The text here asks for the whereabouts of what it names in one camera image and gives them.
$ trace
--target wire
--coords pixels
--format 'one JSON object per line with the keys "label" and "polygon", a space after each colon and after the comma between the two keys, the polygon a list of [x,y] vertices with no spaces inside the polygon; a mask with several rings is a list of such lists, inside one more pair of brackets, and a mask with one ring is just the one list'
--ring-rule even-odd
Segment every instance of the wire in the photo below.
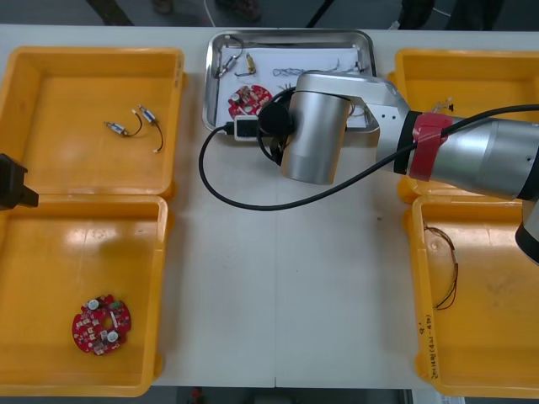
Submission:
{"label": "wire", "polygon": [[267,158],[269,158],[272,162],[275,162],[275,159],[273,158],[273,156],[271,156],[271,154],[266,149],[266,146],[264,146],[264,143],[262,142],[262,136],[260,135],[260,130],[257,130],[256,132],[256,140],[259,143],[260,150],[263,152],[263,154]]}
{"label": "wire", "polygon": [[[285,90],[284,92],[278,93],[275,95],[274,98],[277,98],[278,96],[282,96],[282,93],[288,92],[290,89]],[[449,136],[450,134],[464,128],[465,126],[477,123],[480,120],[483,120],[485,118],[488,118],[490,116],[499,115],[499,114],[508,114],[511,112],[526,112],[526,111],[539,111],[539,104],[530,104],[530,105],[513,105],[510,107],[503,107],[498,109],[491,109],[489,111],[482,112],[480,114],[476,114],[474,116],[471,116],[470,118],[465,118],[464,120],[460,120],[456,122],[455,124],[451,126],[447,126],[446,128],[442,129],[441,134],[445,136]],[[204,170],[204,156],[205,151],[208,148],[208,145],[210,144],[211,139],[221,130],[228,129],[227,125],[220,126],[215,128],[206,138],[204,141],[204,144],[202,145],[202,148],[200,149],[199,154],[199,174],[200,179],[202,180],[202,183],[205,185],[205,187],[210,191],[210,193],[218,198],[220,201],[224,202],[225,204],[228,204],[230,206],[234,206],[239,209],[245,209],[245,210],[255,210],[259,212],[275,212],[278,210],[288,210],[293,208],[298,208],[300,206],[311,204],[312,202],[317,202],[320,199],[327,198],[328,196],[331,196],[333,194],[338,193],[339,191],[342,191],[343,189],[348,188],[350,185],[353,185],[354,183],[357,183],[358,181],[361,181],[361,179],[368,177],[369,175],[375,173],[380,168],[385,167],[390,162],[393,162],[397,157],[400,157],[403,154],[410,153],[411,151],[415,150],[417,148],[417,143],[412,143],[408,146],[405,146],[397,151],[395,151],[393,154],[384,157],[379,162],[376,162],[369,168],[367,168],[362,173],[357,174],[353,178],[344,181],[343,183],[340,183],[339,185],[336,185],[335,187],[328,189],[320,194],[313,195],[309,198],[300,199],[296,202],[290,202],[288,204],[283,205],[248,205],[248,204],[242,204],[240,202],[237,202],[235,200],[229,199],[226,196],[223,196],[219,194],[208,182],[208,179],[205,175]]]}
{"label": "wire", "polygon": [[434,11],[436,11],[437,13],[440,13],[441,15],[445,15],[446,17],[450,17],[450,16],[451,16],[451,14],[446,13],[445,11],[442,11],[442,10],[440,10],[439,8],[433,7],[432,9],[433,9]]}
{"label": "wire", "polygon": [[211,17],[211,13],[210,13],[210,9],[208,8],[207,0],[204,0],[204,8],[205,8],[205,13],[208,14],[208,19],[210,20],[211,26],[216,27],[216,23],[213,21],[213,18]]}
{"label": "wire", "polygon": [[[285,95],[287,95],[288,93],[294,93],[294,91],[296,91],[296,87],[285,88],[283,91],[281,91],[281,92],[277,93],[276,95],[274,95],[273,98],[266,105],[270,105],[271,103],[275,103],[275,102],[277,102],[279,100],[279,98],[285,97]],[[268,150],[264,146],[264,143],[262,142],[262,136],[260,135],[260,131],[258,131],[257,134],[256,134],[256,140],[259,143],[260,150],[263,152],[263,154],[267,158],[269,158],[272,162],[275,162],[274,157],[271,156],[271,154],[268,152]]]}
{"label": "wire", "polygon": [[[443,238],[447,242],[447,244],[449,245],[449,249],[451,250],[451,258],[453,260],[453,280],[451,281],[451,287],[449,291],[447,292],[446,297],[444,297],[444,299],[435,306],[436,310],[439,310],[439,311],[447,310],[451,306],[453,306],[453,303],[455,303],[455,298],[456,298],[456,282],[458,280],[459,267],[458,267],[458,259],[456,258],[455,245],[453,244],[453,242],[451,241],[451,238],[447,235],[447,233],[445,233],[441,229],[438,229],[436,227],[426,226],[424,230],[430,231],[431,233],[437,235],[438,237]],[[451,299],[451,302],[449,303],[449,305],[446,307],[442,307],[449,300],[450,297],[453,297],[453,298]]]}
{"label": "wire", "polygon": [[138,129],[136,130],[135,133],[127,133],[125,132],[124,137],[132,137],[132,136],[135,136],[135,135],[138,135],[138,133],[141,131],[142,129],[142,120],[141,120],[141,116],[133,109],[132,110],[133,114],[136,116],[136,118],[138,119]]}
{"label": "wire", "polygon": [[339,185],[337,185],[337,186],[335,186],[335,187],[333,187],[331,189],[328,189],[327,191],[324,191],[324,192],[322,192],[320,194],[313,195],[313,196],[311,196],[309,198],[297,200],[296,202],[290,202],[288,204],[283,204],[283,205],[247,205],[247,204],[242,204],[240,202],[237,202],[235,200],[231,200],[231,199],[227,198],[226,196],[223,196],[223,195],[219,194],[210,185],[210,183],[208,182],[208,179],[207,179],[207,177],[205,175],[205,170],[204,170],[205,151],[206,151],[208,145],[210,144],[210,141],[213,138],[213,136],[215,136],[220,130],[224,130],[224,129],[225,129],[225,126],[220,126],[218,128],[215,128],[208,135],[208,137],[204,141],[204,144],[202,145],[202,148],[200,149],[200,155],[199,155],[200,179],[202,180],[202,183],[205,185],[205,187],[208,189],[208,191],[210,191],[210,193],[213,196],[215,196],[216,198],[218,198],[220,201],[222,201],[222,202],[224,202],[224,203],[226,203],[226,204],[228,204],[230,206],[234,206],[236,208],[245,209],[245,210],[256,210],[256,211],[259,211],[259,212],[274,212],[274,211],[277,211],[277,210],[288,210],[288,209],[298,208],[300,206],[304,206],[304,205],[311,204],[312,202],[316,202],[316,201],[318,201],[320,199],[327,198],[328,196],[336,194],[339,191],[342,191],[343,189],[348,188],[350,185],[353,185],[354,183],[357,183],[358,181],[360,181],[361,179],[371,175],[375,171],[378,171],[380,168],[386,166],[387,164],[389,164],[390,162],[395,160],[395,158],[399,157],[400,155],[402,155],[404,153],[410,153],[413,149],[415,149],[415,147],[417,147],[416,144],[406,146],[406,147],[400,149],[399,151],[394,152],[392,155],[383,158],[382,160],[380,160],[376,164],[373,164],[372,166],[367,168],[363,173],[359,173],[358,175],[356,175],[355,177],[349,179],[348,181],[344,181],[343,183],[340,183]]}
{"label": "wire", "polygon": [[469,118],[465,118],[463,120],[459,120],[455,124],[451,126],[447,126],[445,129],[441,130],[442,135],[450,135],[451,133],[454,133],[460,129],[462,129],[465,126],[475,124],[480,120],[484,120],[486,118],[490,118],[491,116],[495,115],[502,115],[502,114],[510,114],[512,112],[529,112],[529,111],[539,111],[539,104],[527,104],[527,105],[511,105],[509,107],[502,107],[497,109],[490,109],[488,111],[484,111],[480,114],[475,114],[474,116],[471,116]]}
{"label": "wire", "polygon": [[165,144],[165,140],[163,139],[163,132],[161,131],[161,126],[159,126],[159,123],[156,120],[154,120],[153,124],[156,126],[157,130],[159,130],[159,135],[161,136],[161,146],[158,149],[155,149],[153,152],[154,153],[159,153],[161,151],[161,149],[163,149],[163,146]]}

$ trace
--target white tabletop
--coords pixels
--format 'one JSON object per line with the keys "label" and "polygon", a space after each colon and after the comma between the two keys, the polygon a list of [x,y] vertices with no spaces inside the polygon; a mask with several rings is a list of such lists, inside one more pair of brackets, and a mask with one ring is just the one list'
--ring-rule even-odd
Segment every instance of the white tabletop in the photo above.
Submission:
{"label": "white tabletop", "polygon": [[[196,168],[207,43],[219,29],[0,25],[0,72],[20,45],[176,46],[185,53],[158,385],[422,388],[407,206],[398,176],[376,173],[314,205],[278,213],[214,199]],[[380,75],[403,47],[539,50],[537,33],[366,31]],[[374,162],[374,140],[348,136],[336,183]],[[283,203],[324,187],[282,178],[252,146],[217,138],[208,178],[226,196]]]}

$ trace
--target yellow plastic tray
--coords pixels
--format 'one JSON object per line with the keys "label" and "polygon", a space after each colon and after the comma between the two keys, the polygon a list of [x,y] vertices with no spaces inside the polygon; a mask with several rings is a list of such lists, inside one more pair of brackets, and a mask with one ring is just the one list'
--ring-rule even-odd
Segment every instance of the yellow plastic tray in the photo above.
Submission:
{"label": "yellow plastic tray", "polygon": [[[0,214],[0,396],[139,396],[160,369],[168,208],[158,196],[40,196]],[[72,339],[98,295],[123,300],[128,341],[103,357]]]}
{"label": "yellow plastic tray", "polygon": [[[452,97],[455,111],[468,116],[516,104],[539,104],[539,52],[489,50],[403,49],[390,75],[410,108],[430,112]],[[500,118],[539,122],[539,113],[500,115]],[[410,202],[422,194],[474,195],[437,182],[403,178],[401,197]]]}
{"label": "yellow plastic tray", "polygon": [[[168,196],[183,67],[177,49],[18,48],[0,90],[0,150],[28,168],[26,183],[39,194]],[[132,138],[104,125],[136,129],[138,104],[160,123],[159,153],[147,122]]]}
{"label": "yellow plastic tray", "polygon": [[[515,243],[520,204],[423,196],[405,216],[419,331],[418,374],[450,396],[539,397],[539,271]],[[459,263],[453,306],[447,242]]]}

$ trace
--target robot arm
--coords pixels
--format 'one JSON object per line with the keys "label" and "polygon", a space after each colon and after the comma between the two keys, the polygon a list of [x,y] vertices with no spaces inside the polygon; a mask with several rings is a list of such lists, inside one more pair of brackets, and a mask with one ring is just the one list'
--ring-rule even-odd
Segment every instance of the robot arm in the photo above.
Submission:
{"label": "robot arm", "polygon": [[[414,142],[420,113],[398,90],[375,77],[310,72],[300,76],[290,112],[294,132],[281,172],[288,178],[328,184],[334,180],[350,105],[367,108],[380,126],[379,162]],[[461,120],[453,118],[452,123]],[[539,124],[485,119],[459,130],[440,146],[431,179],[474,193],[523,199],[524,220],[516,233],[520,248],[539,263]],[[384,168],[410,172],[414,151]]]}

